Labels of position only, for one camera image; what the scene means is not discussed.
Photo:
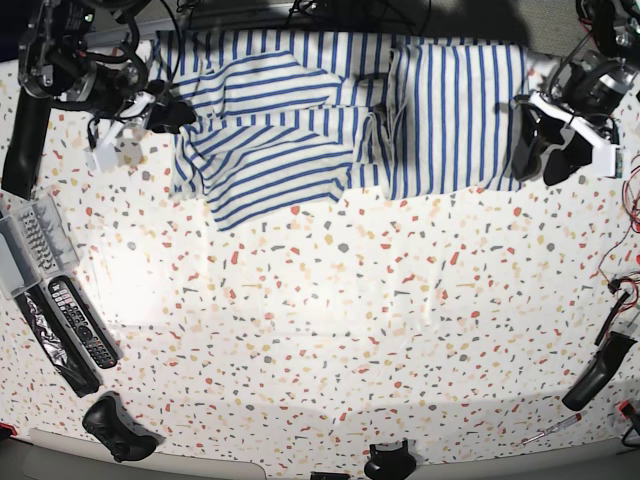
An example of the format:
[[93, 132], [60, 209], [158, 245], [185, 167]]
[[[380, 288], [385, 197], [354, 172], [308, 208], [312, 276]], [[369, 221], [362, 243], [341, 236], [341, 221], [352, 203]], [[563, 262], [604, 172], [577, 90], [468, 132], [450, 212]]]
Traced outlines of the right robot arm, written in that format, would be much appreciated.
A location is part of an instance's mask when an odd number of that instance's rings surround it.
[[[40, 164], [50, 112], [87, 112], [115, 129], [142, 122], [156, 133], [178, 133], [196, 119], [194, 109], [170, 89], [179, 61], [164, 80], [153, 80], [138, 55], [136, 17], [144, 1], [42, 1], [18, 44], [21, 87], [14, 129], [5, 158], [6, 174], [34, 178]], [[97, 11], [105, 10], [129, 29], [119, 54], [90, 52], [84, 37]]]

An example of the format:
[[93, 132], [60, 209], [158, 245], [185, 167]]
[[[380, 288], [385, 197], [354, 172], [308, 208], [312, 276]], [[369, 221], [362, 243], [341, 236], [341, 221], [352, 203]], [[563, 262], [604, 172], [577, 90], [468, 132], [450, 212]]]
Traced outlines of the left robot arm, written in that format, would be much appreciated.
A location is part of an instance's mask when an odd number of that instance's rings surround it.
[[518, 181], [554, 186], [583, 168], [600, 177], [621, 172], [613, 114], [639, 72], [639, 3], [578, 1], [576, 12], [585, 37], [541, 90], [512, 100], [521, 123], [511, 161]]

